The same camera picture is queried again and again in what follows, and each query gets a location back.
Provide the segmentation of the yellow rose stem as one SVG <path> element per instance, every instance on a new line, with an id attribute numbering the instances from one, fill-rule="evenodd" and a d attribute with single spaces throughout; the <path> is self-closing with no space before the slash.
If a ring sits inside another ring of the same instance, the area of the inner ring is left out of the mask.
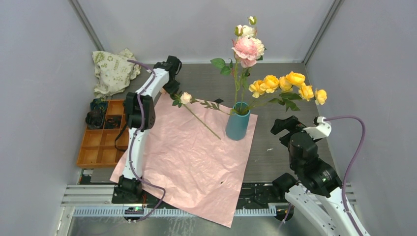
<path id="1" fill-rule="evenodd" d="M 324 89 L 313 89 L 305 83 L 306 77 L 301 73 L 290 72 L 281 77 L 267 75 L 261 80 L 255 80 L 248 86 L 253 100 L 248 105 L 239 105 L 237 111 L 241 115 L 250 110 L 265 105 L 281 105 L 285 110 L 298 111 L 297 101 L 314 101 L 324 105 L 328 99 Z"/>

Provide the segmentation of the small peach rose stem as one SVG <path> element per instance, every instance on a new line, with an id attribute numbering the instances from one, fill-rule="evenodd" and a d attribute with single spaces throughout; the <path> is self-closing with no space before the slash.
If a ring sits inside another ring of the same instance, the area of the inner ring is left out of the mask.
<path id="1" fill-rule="evenodd" d="M 229 112 L 226 112 L 224 110 L 222 110 L 220 108 L 220 104 L 217 102 L 210 102 L 207 100 L 199 100 L 194 98 L 191 94 L 187 93 L 187 92 L 182 92 L 181 95 L 177 95 L 177 99 L 179 101 L 179 104 L 181 104 L 182 106 L 185 106 L 187 104 L 200 104 L 202 105 L 205 109 L 211 109 L 211 110 L 216 110 L 216 111 L 220 111 L 224 114 L 228 114 L 231 115 L 233 110 L 230 110 Z"/>

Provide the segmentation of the teal cylindrical vase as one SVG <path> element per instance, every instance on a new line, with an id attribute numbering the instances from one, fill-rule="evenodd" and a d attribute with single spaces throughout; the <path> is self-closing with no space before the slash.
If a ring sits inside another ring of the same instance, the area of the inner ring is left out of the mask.
<path id="1" fill-rule="evenodd" d="M 232 113 L 226 125 L 226 135 L 228 138 L 238 141 L 245 137 L 249 124 L 250 109 L 245 102 L 238 102 L 232 108 Z"/>

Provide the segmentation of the large pink peony stem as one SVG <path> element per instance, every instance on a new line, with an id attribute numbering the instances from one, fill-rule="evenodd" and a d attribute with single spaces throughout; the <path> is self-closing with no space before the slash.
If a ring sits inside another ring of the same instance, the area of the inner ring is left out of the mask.
<path id="1" fill-rule="evenodd" d="M 227 64 L 221 58 L 215 58 L 210 61 L 211 64 L 221 69 L 221 74 L 231 74 L 234 77 L 235 99 L 238 97 L 238 91 L 241 86 L 252 92 L 254 98 L 259 98 L 269 91 L 262 80 L 256 80 L 250 85 L 246 81 L 252 66 L 263 56 L 264 49 L 265 47 L 261 40 L 251 37 L 240 37 L 233 42 L 232 47 L 236 62 Z"/>

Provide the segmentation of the white rose stem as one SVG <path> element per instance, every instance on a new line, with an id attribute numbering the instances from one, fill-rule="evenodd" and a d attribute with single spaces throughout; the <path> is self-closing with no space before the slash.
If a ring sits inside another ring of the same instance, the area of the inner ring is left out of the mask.
<path id="1" fill-rule="evenodd" d="M 236 41 L 240 37 L 251 37 L 251 38 L 258 39 L 257 38 L 256 23 L 257 23 L 257 18 L 255 16 L 250 16 L 250 17 L 248 17 L 248 25 L 237 25 L 235 27 L 235 30 L 234 30 L 234 34 L 236 36 L 236 39 L 232 41 L 232 44 L 233 44 L 234 41 Z"/>

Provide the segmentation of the pink wrapping paper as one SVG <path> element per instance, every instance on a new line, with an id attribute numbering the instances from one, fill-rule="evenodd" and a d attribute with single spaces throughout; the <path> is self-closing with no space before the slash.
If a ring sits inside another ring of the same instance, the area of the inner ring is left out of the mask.
<path id="1" fill-rule="evenodd" d="M 190 127 L 162 133 L 157 126 L 160 97 L 145 144 L 143 177 L 150 186 L 144 185 L 144 190 L 190 214 L 231 227 L 257 115 L 250 115 L 245 137 L 234 141 L 225 133 L 227 114 L 195 103 L 189 108 L 221 139 L 195 119 L 188 122 Z"/>

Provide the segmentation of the black printed ribbon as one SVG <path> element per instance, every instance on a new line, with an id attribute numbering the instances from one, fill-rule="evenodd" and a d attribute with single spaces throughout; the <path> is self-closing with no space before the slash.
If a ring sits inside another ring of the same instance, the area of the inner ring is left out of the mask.
<path id="1" fill-rule="evenodd" d="M 127 150 L 128 143 L 129 143 L 129 131 L 128 131 L 127 124 L 125 124 L 114 140 L 114 147 L 118 151 L 125 152 Z"/>

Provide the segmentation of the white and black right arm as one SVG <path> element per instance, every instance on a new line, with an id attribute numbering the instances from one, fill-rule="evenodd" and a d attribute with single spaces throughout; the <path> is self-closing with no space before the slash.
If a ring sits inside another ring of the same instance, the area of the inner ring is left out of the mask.
<path id="1" fill-rule="evenodd" d="M 271 133 L 288 133 L 280 143 L 288 149 L 292 176 L 284 173 L 273 181 L 273 195 L 299 210 L 323 236 L 368 236 L 350 204 L 347 180 L 319 158 L 317 142 L 329 137 L 333 118 L 316 117 L 314 127 L 307 127 L 295 116 L 276 119 Z"/>

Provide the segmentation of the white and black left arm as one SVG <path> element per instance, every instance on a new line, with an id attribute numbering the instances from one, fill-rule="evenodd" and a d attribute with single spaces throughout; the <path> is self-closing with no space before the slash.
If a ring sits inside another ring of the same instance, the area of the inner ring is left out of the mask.
<path id="1" fill-rule="evenodd" d="M 182 63 L 175 56 L 156 63 L 150 76 L 135 92 L 129 92 L 124 100 L 126 127 L 129 141 L 126 162 L 114 189 L 112 202 L 139 203 L 143 198 L 143 159 L 146 139 L 156 121 L 155 98 L 164 89 L 168 94 L 177 93 L 180 83 L 176 75 Z"/>

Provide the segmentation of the printed cream cloth bag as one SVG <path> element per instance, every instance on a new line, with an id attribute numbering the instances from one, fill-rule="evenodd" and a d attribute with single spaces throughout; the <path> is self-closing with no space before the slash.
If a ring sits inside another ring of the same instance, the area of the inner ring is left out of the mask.
<path id="1" fill-rule="evenodd" d="M 129 62 L 135 60 L 133 53 L 127 48 L 117 54 L 106 51 L 94 51 L 94 74 L 98 79 L 93 93 L 95 98 L 111 97 L 122 93 L 141 73 L 141 66 Z"/>

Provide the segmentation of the dark rolled fabric middle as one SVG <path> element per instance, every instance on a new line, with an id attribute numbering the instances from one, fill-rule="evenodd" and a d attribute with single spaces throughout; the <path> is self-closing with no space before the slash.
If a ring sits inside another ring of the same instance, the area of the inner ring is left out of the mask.
<path id="1" fill-rule="evenodd" d="M 121 116 L 110 116 L 106 119 L 104 129 L 118 129 L 121 124 Z"/>

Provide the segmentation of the dark rolled fabric top-left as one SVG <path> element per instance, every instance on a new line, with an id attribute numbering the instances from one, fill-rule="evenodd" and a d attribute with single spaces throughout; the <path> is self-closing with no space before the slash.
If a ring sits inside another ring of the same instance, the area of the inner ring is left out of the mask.
<path id="1" fill-rule="evenodd" d="M 105 98 L 95 98 L 90 102 L 89 107 L 91 112 L 100 111 L 105 114 L 108 108 L 108 101 Z"/>

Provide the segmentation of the dark rolled fabric middle-left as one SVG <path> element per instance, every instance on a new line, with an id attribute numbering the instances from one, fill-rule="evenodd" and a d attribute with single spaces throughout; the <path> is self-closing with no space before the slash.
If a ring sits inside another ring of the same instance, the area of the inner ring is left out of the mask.
<path id="1" fill-rule="evenodd" d="M 94 110 L 87 113 L 85 122 L 88 129 L 102 129 L 105 123 L 105 115 L 101 110 Z"/>

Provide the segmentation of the orange compartment tray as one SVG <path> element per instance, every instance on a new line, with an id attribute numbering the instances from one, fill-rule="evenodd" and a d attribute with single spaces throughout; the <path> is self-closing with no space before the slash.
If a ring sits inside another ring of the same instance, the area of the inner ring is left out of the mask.
<path id="1" fill-rule="evenodd" d="M 121 116 L 118 129 L 86 129 L 81 141 L 76 166 L 83 169 L 114 167 L 124 152 L 116 150 L 114 140 L 122 127 L 126 124 L 124 101 L 107 100 L 108 108 L 105 121 L 110 116 Z"/>

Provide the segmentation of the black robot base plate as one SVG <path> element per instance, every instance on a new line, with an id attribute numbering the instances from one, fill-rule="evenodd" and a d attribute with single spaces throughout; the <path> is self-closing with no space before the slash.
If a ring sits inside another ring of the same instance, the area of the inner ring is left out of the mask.
<path id="1" fill-rule="evenodd" d="M 159 199 L 152 194 L 142 192 L 140 196 L 122 191 L 118 186 L 114 187 L 111 202 L 113 204 L 144 204 L 155 206 Z M 269 205 L 287 204 L 283 196 L 279 196 L 271 182 L 245 182 L 241 186 L 236 209 L 261 209 Z"/>

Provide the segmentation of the aluminium slotted rail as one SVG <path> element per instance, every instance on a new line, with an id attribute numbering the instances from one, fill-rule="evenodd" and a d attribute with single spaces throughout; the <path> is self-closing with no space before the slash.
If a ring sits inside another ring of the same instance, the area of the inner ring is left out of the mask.
<path id="1" fill-rule="evenodd" d="M 73 216 L 77 217 L 143 217 L 151 212 L 150 208 L 139 206 L 77 206 Z M 158 208 L 151 217 L 192 217 L 193 215 L 180 210 L 170 208 Z M 262 209 L 237 209 L 235 216 L 276 216 L 275 206 Z"/>

